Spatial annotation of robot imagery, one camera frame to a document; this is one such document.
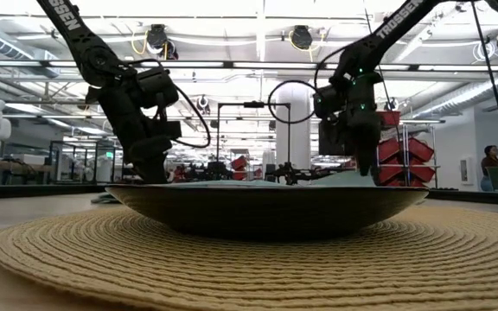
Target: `person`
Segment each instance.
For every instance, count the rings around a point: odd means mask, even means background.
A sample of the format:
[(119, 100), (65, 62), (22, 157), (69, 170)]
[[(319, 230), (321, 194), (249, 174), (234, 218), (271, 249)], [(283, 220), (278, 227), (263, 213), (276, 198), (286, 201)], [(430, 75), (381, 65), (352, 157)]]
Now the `person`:
[(494, 192), (493, 184), (489, 179), (488, 168), (498, 168), (498, 148), (494, 145), (489, 145), (483, 149), (485, 157), (482, 159), (483, 178), (480, 187), (484, 192)]

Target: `black cable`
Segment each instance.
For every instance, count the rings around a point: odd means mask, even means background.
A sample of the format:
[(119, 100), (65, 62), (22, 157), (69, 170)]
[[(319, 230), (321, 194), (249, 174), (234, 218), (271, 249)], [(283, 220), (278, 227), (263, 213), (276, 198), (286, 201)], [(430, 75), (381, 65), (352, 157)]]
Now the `black cable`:
[(188, 101), (188, 104), (195, 111), (195, 114), (203, 123), (203, 127), (205, 127), (205, 131), (207, 132), (207, 143), (205, 143), (204, 145), (194, 145), (191, 143), (185, 143), (185, 142), (179, 141), (177, 139), (173, 139), (172, 141), (179, 143), (179, 144), (182, 144), (184, 146), (192, 147), (192, 148), (205, 149), (206, 147), (208, 147), (211, 144), (211, 131), (208, 128), (207, 122), (205, 122), (205, 119), (203, 118), (203, 116), (199, 112), (199, 109), (197, 109), (197, 107), (195, 107), (194, 103), (191, 101), (191, 99), (189, 99), (188, 95), (186, 95), (186, 93), (184, 91), (182, 91), (182, 89), (178, 86), (176, 87), (176, 90), (178, 90), (178, 92)]
[(334, 55), (340, 53), (341, 51), (343, 51), (345, 47), (341, 47), (341, 48), (338, 48), (336, 49), (336, 51), (326, 55), (326, 57), (324, 57), (322, 60), (320, 60), (320, 62), (318, 63), (318, 66), (316, 66), (316, 70), (315, 70), (315, 78), (314, 78), (314, 85), (315, 85), (315, 88), (317, 89), (318, 88), (318, 73), (320, 72), (320, 70), (322, 70), (322, 68), (324, 67), (324, 65), (326, 64), (326, 60), (329, 60), (330, 58), (332, 58)]
[[(157, 64), (159, 64), (160, 67), (163, 66), (161, 61), (159, 61), (158, 59), (134, 60), (134, 61), (128, 62), (127, 64), (135, 65), (135, 64), (141, 64), (141, 63), (150, 62), (150, 61), (156, 62)], [(203, 118), (203, 116), (201, 115), (201, 113), (199, 112), (197, 107), (194, 105), (194, 103), (191, 101), (191, 99), (189, 99), (188, 95), (180, 87), (178, 87), (176, 85), (174, 85), (174, 87), (184, 97), (184, 99), (186, 99), (186, 101), (188, 101), (189, 106), (195, 111), (195, 114), (197, 115), (197, 117), (199, 118), (201, 123), (203, 124), (203, 127), (205, 128), (205, 131), (207, 132), (207, 143), (204, 145), (195, 145), (195, 144), (191, 144), (191, 143), (185, 143), (185, 142), (179, 141), (177, 139), (172, 139), (172, 141), (179, 143), (181, 145), (184, 145), (184, 146), (191, 147), (191, 148), (205, 149), (206, 147), (210, 146), (210, 144), (211, 144), (211, 131), (208, 128), (207, 122), (205, 122), (205, 119)]]
[[(372, 34), (373, 33), (373, 31), (372, 31), (372, 25), (370, 23), (370, 17), (368, 17), (368, 9), (367, 9), (366, 0), (362, 0), (362, 5), (364, 6), (364, 14), (367, 17), (368, 30), (370, 31), (370, 34)], [(379, 72), (380, 72), (381, 82), (382, 82), (382, 84), (384, 86), (384, 91), (386, 92), (387, 108), (389, 108), (389, 111), (391, 112), (390, 115), (391, 115), (392, 120), (395, 121), (396, 120), (396, 118), (395, 118), (395, 111), (393, 111), (393, 108), (391, 107), (390, 102), (389, 102), (389, 93), (387, 92), (387, 84), (386, 84), (386, 81), (384, 80), (384, 73), (381, 70), (381, 66), (378, 66), (378, 69), (379, 69)], [(402, 139), (402, 137), (400, 137), (399, 125), (398, 124), (395, 124), (395, 130), (397, 132), (397, 144), (400, 147), (401, 146), (400, 139)], [(403, 172), (405, 173), (405, 185), (409, 186), (411, 181), (409, 181), (409, 176), (408, 176), (408, 172), (407, 172), (407, 169), (406, 169), (405, 159), (403, 159)]]
[(290, 83), (298, 83), (298, 84), (302, 84), (304, 86), (308, 86), (310, 87), (311, 89), (313, 89), (317, 94), (318, 96), (322, 97), (322, 94), (318, 91), (317, 88), (315, 88), (314, 86), (312, 86), (310, 83), (308, 82), (305, 82), (305, 81), (301, 81), (301, 80), (286, 80), (280, 84), (278, 84), (276, 87), (274, 87), (274, 89), (272, 90), (272, 92), (270, 92), (270, 95), (268, 95), (268, 111), (270, 111), (270, 113), (272, 114), (272, 116), (277, 120), (279, 121), (280, 123), (283, 123), (283, 124), (300, 124), (302, 122), (305, 122), (307, 120), (309, 120), (310, 118), (312, 118), (312, 116), (314, 116), (315, 112), (312, 111), (307, 117), (304, 117), (300, 120), (297, 120), (297, 121), (285, 121), (285, 120), (282, 120), (281, 118), (279, 118), (278, 116), (276, 116), (276, 114), (274, 113), (274, 111), (272, 110), (272, 107), (274, 106), (274, 104), (272, 104), (272, 96), (274, 95), (274, 93), (282, 86), (285, 86), (286, 84), (290, 84)]
[(477, 32), (478, 35), (480, 36), (480, 41), (482, 42), (483, 53), (486, 55), (485, 64), (488, 66), (489, 79), (491, 80), (491, 86), (493, 87), (493, 94), (495, 95), (495, 102), (497, 103), (497, 110), (498, 110), (497, 84), (495, 82), (495, 76), (493, 75), (493, 70), (491, 69), (491, 60), (488, 57), (488, 48), (487, 45), (485, 44), (485, 41), (483, 40), (482, 25), (480, 24), (480, 19), (477, 15), (477, 9), (475, 3), (472, 3), (472, 11), (474, 12), (474, 19), (476, 20)]

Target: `wooden table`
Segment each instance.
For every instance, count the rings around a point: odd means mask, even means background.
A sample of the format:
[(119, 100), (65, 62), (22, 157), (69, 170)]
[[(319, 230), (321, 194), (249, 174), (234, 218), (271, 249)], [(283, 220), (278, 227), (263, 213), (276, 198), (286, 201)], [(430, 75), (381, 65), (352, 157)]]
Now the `wooden table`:
[[(111, 207), (92, 205), (90, 199), (95, 196), (97, 194), (0, 200), (0, 228), (40, 217)], [(439, 206), (441, 213), (443, 206), (461, 206), (498, 212), (498, 206), (475, 203), (427, 200), (423, 204)], [(45, 289), (0, 267), (0, 311), (124, 311), (127, 309)]]

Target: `pipe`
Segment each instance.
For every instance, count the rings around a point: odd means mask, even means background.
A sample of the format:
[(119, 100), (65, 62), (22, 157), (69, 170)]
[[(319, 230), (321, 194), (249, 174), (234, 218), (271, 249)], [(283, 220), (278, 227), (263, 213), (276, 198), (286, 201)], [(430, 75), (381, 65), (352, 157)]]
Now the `pipe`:
[(397, 55), (394, 57), (393, 62), (401, 62), (406, 56), (410, 55), (414, 50), (422, 46), (424, 41), (430, 39), (433, 29), (443, 20), (446, 20), (447, 18), (455, 15), (459, 11), (455, 6), (452, 6), (450, 9), (445, 9), (439, 11), (434, 17), (432, 17), (429, 21), (429, 24), (424, 25), (419, 25), (421, 28), (421, 31), (416, 34), (409, 42), (408, 44), (400, 51), (397, 53)]
[[(55, 60), (56, 57), (46, 50), (39, 48), (29, 48), (16, 42), (10, 36), (0, 31), (0, 55), (12, 60)], [(55, 68), (28, 68), (33, 74), (41, 74), (49, 78), (59, 76)]]
[[(498, 90), (498, 78), (495, 83)], [(429, 105), (415, 111), (411, 118), (429, 117), (434, 114), (436, 117), (446, 116), (453, 112), (461, 111), (477, 105), (483, 101), (493, 98), (493, 86), (491, 81), (482, 83), (470, 83), (460, 89), (450, 92), (441, 98), (432, 101)]]

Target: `ceiling duct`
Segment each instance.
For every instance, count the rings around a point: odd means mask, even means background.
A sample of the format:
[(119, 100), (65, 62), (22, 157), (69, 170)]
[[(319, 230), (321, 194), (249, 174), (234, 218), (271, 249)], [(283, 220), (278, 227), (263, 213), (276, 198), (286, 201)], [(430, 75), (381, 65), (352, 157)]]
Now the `ceiling duct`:
[[(498, 76), (495, 76), (495, 83), (498, 91)], [(454, 92), (445, 94), (441, 98), (425, 105), (422, 109), (415, 111), (412, 114), (412, 118), (424, 118), (431, 115), (435, 115), (436, 117), (446, 116), (480, 104), (493, 97), (491, 80), (482, 83), (470, 83)]]
[[(56, 60), (57, 57), (49, 51), (39, 48), (30, 48), (17, 42), (15, 39), (0, 31), (0, 54), (13, 60)], [(24, 68), (24, 71), (36, 75), (43, 75), (48, 78), (59, 76), (58, 68)]]

